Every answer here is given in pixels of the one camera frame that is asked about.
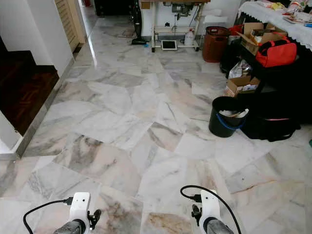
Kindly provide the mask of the large black fabric bag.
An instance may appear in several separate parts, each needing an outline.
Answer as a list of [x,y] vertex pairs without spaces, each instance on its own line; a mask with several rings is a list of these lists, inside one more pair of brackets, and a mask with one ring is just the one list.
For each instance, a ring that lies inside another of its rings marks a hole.
[[288,139],[301,125],[294,117],[294,107],[279,92],[238,94],[237,99],[250,110],[241,131],[250,139],[276,142]]

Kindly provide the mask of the small cardboard box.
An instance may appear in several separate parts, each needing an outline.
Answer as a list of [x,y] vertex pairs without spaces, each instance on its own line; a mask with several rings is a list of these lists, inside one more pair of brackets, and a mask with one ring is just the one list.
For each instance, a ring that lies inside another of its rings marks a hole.
[[229,78],[227,80],[224,96],[236,97],[238,94],[254,93],[258,88],[260,80],[251,76]]

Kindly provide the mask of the dark wooden stairs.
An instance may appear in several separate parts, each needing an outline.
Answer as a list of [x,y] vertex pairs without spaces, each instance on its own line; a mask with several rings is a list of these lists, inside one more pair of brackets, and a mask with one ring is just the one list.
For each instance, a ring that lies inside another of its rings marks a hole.
[[59,80],[53,65],[37,65],[31,51],[0,47],[0,111],[22,136]]

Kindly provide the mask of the silver foil bag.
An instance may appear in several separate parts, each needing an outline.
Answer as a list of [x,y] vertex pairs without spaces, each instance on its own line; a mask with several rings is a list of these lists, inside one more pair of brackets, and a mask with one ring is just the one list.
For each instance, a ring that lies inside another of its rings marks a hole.
[[252,72],[253,68],[245,60],[239,61],[232,69],[229,70],[227,78],[240,78],[249,75]]

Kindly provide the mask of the small black bag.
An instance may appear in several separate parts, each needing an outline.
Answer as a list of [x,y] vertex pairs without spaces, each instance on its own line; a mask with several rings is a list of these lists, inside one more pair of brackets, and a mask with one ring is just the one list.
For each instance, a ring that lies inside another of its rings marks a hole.
[[232,42],[225,47],[220,61],[221,73],[228,74],[229,71],[241,60],[241,44],[240,42]]

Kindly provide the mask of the black low shelf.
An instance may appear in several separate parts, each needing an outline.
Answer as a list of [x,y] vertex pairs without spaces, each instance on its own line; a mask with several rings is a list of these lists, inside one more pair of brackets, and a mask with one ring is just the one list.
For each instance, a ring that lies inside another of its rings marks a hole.
[[271,87],[276,91],[312,98],[312,51],[299,42],[295,45],[298,56],[294,63],[265,68],[243,45],[238,44],[241,58],[252,67],[251,77],[259,80],[260,91]]

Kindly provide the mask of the white bathroom scale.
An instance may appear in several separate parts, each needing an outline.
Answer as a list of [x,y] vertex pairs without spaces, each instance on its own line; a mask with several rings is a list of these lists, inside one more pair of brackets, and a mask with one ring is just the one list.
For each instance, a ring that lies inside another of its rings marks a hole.
[[178,49],[178,44],[176,40],[161,40],[160,48],[163,51],[166,51],[166,50],[175,51]]

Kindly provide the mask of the white plastic jug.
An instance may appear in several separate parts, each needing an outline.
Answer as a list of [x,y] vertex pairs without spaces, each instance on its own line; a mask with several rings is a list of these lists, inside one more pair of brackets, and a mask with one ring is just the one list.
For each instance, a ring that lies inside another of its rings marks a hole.
[[194,34],[194,30],[191,28],[189,29],[189,31],[185,34],[185,38],[184,38],[184,45],[185,46],[190,46],[193,47],[194,45],[194,40],[195,40],[195,34]]

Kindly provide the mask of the large open cardboard box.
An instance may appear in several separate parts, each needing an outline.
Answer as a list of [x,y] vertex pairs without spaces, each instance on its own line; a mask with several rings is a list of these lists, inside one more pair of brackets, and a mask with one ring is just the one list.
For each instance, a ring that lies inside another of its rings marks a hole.
[[243,33],[241,36],[241,45],[245,47],[252,55],[256,55],[259,47],[266,42],[281,40],[288,36],[288,33],[278,27],[268,23],[250,22],[243,24]]

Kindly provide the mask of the white-framed sewing table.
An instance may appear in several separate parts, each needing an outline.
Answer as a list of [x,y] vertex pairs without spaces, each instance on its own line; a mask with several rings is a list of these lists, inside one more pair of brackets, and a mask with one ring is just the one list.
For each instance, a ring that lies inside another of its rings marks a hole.
[[[177,41],[178,48],[193,48],[195,51],[200,50],[200,42],[197,40],[197,36],[200,33],[200,23],[203,14],[203,9],[207,3],[211,0],[140,0],[141,11],[150,11],[150,14],[142,13],[142,26],[148,26],[150,29],[149,46],[154,53],[157,49],[161,49],[161,40],[175,40],[178,36],[183,35],[189,31],[194,30],[195,40],[193,47],[185,46],[184,39],[182,42]],[[189,15],[179,15],[172,13],[171,19],[158,23],[158,7],[169,6],[172,10],[172,3],[187,3],[193,4],[193,9],[189,12]]]

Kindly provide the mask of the grey door mat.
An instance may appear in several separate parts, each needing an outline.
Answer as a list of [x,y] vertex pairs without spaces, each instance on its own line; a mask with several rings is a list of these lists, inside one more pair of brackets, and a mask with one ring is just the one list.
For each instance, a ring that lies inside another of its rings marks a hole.
[[133,30],[123,30],[121,33],[119,33],[117,35],[117,37],[120,38],[134,38],[135,36],[135,32]]

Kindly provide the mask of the black upright vacuum cleaner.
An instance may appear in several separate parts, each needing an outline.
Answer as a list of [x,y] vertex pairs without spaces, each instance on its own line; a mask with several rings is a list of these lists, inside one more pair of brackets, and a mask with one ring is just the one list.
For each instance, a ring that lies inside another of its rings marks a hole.
[[147,45],[147,41],[142,38],[142,11],[140,0],[133,0],[131,4],[131,19],[135,29],[136,37],[132,40],[132,45]]

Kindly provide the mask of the white paper sheet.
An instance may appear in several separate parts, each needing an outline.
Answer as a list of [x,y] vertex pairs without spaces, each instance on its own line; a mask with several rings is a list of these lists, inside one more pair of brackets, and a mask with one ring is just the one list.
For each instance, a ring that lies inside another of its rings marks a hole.
[[224,24],[228,21],[227,16],[214,16],[214,15],[206,15],[204,16],[203,23],[204,24]]

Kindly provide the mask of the wooden louvre door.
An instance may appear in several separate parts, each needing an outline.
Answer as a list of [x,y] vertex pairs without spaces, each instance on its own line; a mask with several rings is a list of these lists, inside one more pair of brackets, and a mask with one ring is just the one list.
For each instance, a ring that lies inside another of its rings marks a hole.
[[72,53],[77,53],[86,40],[79,0],[54,0]]

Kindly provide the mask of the white lace tablecloth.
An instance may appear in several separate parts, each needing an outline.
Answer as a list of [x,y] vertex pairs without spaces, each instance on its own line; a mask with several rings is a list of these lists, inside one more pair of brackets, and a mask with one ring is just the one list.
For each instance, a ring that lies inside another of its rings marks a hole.
[[312,27],[306,27],[303,23],[288,22],[278,11],[261,6],[261,4],[256,1],[244,2],[239,7],[238,11],[260,22],[270,22],[279,29],[283,29],[288,33],[290,38],[312,51]]

